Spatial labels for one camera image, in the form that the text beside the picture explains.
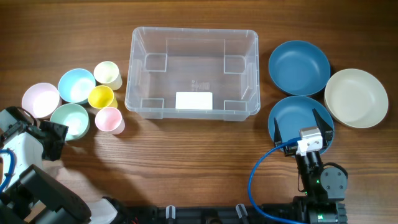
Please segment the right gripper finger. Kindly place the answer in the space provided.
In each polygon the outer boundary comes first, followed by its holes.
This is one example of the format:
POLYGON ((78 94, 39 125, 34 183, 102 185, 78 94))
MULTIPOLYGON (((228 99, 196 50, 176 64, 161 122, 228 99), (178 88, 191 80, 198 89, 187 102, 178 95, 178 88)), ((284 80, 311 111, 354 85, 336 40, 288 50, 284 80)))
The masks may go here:
POLYGON ((315 121, 323 137, 333 137, 333 128, 319 115, 316 109, 312 109, 315 121))
POLYGON ((280 135, 279 125, 277 119, 274 118, 274 146, 280 146, 282 144, 282 137, 280 135))

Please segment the mint green bowl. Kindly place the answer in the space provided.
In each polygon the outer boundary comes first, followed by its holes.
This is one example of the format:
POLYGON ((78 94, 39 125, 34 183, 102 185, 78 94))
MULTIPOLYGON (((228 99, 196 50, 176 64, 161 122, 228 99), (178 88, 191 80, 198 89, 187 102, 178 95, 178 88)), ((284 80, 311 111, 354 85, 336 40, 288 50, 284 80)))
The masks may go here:
POLYGON ((82 138, 90 128, 87 110, 74 103, 68 103, 57 108, 51 115, 50 121, 68 126, 66 141, 82 138))

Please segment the pink bowl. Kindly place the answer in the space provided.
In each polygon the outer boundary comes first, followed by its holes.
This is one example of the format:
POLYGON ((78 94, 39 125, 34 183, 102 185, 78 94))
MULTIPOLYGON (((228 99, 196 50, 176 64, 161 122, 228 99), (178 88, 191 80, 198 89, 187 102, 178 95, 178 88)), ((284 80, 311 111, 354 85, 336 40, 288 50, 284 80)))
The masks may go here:
POLYGON ((22 97, 22 107, 34 118, 47 119, 62 105, 62 99, 55 86, 50 83, 37 83, 31 86, 22 97))

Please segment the light blue bowl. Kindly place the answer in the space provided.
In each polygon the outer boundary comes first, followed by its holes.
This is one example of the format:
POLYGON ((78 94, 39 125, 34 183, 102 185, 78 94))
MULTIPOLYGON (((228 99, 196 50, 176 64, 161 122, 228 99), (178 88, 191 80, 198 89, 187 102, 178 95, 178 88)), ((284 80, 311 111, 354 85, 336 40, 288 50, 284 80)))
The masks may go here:
POLYGON ((83 68, 75 68, 65 73, 58 83, 60 97, 69 103, 85 104, 96 86, 93 74, 83 68))

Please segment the pink cup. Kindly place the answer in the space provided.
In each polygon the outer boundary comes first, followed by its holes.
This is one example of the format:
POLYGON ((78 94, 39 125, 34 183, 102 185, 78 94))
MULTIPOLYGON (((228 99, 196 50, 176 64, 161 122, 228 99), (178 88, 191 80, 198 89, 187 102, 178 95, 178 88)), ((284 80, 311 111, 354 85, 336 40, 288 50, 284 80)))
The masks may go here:
POLYGON ((126 127, 121 112, 113 107, 99 110, 95 116, 95 125, 100 131, 113 135, 121 134, 126 127))

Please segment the cream pale yellow cup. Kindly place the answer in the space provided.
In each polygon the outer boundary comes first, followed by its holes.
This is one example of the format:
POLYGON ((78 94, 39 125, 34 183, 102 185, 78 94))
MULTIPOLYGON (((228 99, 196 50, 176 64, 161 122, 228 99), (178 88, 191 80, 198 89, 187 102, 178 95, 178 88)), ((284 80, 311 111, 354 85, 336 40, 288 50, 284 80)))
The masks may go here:
POLYGON ((94 69, 93 75, 99 83, 110 87, 112 90, 118 90, 123 84, 119 67, 111 61, 104 61, 94 69))

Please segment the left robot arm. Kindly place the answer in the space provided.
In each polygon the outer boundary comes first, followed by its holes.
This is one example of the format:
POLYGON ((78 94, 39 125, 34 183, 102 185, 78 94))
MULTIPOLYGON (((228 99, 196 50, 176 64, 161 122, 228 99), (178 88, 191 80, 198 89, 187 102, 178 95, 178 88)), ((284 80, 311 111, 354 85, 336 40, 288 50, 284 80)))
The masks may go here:
POLYGON ((32 223, 117 223, 110 199, 86 203, 43 170, 60 158, 67 132, 21 107, 1 111, 1 223, 25 223, 38 203, 45 207, 32 223))

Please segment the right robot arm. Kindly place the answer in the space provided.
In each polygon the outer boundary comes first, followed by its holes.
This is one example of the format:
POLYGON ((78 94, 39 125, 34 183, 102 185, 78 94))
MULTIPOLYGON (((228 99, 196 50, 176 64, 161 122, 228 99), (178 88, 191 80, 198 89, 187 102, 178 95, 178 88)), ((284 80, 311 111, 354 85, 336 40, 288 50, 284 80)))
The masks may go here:
POLYGON ((334 162, 322 162, 320 151, 329 145, 333 128, 318 111, 312 110, 316 126, 299 131, 299 139, 282 146, 285 156, 295 157, 298 182, 304 196, 294 197, 291 203, 272 206, 282 218, 301 223, 347 223, 345 190, 348 173, 334 162))

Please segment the clear plastic storage container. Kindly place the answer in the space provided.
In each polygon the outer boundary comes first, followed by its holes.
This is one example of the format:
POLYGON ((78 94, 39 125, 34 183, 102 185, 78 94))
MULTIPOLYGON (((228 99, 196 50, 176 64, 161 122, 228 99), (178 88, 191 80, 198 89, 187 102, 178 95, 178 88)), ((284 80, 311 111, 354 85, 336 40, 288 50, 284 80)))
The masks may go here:
POLYGON ((261 109, 253 30, 138 27, 125 106, 145 119, 244 121, 261 109), (176 92, 212 92, 212 110, 175 108, 176 92))

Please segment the dark blue near plate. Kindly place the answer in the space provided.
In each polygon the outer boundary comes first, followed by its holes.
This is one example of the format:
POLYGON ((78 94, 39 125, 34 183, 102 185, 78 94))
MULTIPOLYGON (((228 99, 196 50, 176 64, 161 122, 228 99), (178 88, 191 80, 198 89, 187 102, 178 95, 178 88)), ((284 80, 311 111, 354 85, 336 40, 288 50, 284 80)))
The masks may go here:
POLYGON ((276 119, 283 142, 298 138, 299 131, 303 128, 316 126, 317 122, 312 109, 316 109, 320 117, 335 129, 333 119, 327 109, 318 101, 306 96, 289 96, 280 100, 271 109, 268 118, 268 131, 274 139, 276 119))

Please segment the dark blue plate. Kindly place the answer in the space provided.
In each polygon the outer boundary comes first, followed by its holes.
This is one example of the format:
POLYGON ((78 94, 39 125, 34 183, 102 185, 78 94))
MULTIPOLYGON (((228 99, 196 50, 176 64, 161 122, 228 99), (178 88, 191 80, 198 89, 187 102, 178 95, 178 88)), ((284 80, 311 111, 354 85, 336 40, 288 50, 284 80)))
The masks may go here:
POLYGON ((316 95, 331 77, 327 56, 316 45, 302 40, 290 40, 276 47, 268 70, 278 89, 295 96, 316 95))
POLYGON ((312 109, 316 109, 320 117, 335 129, 333 119, 327 109, 318 101, 306 96, 289 96, 280 100, 271 109, 268 118, 268 131, 274 139, 276 119, 283 142, 298 138, 299 131, 303 128, 316 126, 317 122, 312 109))

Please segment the cream beige plate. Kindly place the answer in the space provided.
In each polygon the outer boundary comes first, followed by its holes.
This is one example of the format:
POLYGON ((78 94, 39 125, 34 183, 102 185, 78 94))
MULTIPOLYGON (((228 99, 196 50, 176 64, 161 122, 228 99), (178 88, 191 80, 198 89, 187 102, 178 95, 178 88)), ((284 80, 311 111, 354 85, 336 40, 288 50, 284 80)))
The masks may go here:
POLYGON ((382 83, 370 73, 347 68, 331 76, 325 87, 324 102, 338 122, 352 128, 371 128, 379 124, 389 109, 382 83))

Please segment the dark blue far plate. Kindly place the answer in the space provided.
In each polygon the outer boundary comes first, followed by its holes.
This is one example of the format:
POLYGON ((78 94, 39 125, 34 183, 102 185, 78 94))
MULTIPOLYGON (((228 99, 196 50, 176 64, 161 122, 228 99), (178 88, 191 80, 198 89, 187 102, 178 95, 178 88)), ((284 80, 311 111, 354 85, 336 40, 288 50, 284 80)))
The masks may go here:
POLYGON ((295 96, 316 95, 331 77, 327 56, 316 45, 302 40, 290 40, 276 47, 268 70, 278 89, 295 96))

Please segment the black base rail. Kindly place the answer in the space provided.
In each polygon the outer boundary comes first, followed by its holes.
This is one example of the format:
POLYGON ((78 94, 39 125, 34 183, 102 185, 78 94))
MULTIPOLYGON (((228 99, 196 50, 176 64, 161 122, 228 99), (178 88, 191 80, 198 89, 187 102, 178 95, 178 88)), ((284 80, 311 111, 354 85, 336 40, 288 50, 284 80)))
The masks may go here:
MULTIPOLYGON (((263 212, 276 218, 299 223, 344 223, 348 217, 345 205, 320 208, 286 204, 263 204, 263 212)), ((111 223, 275 223, 261 215, 255 208, 238 204, 234 207, 118 207, 111 223)))

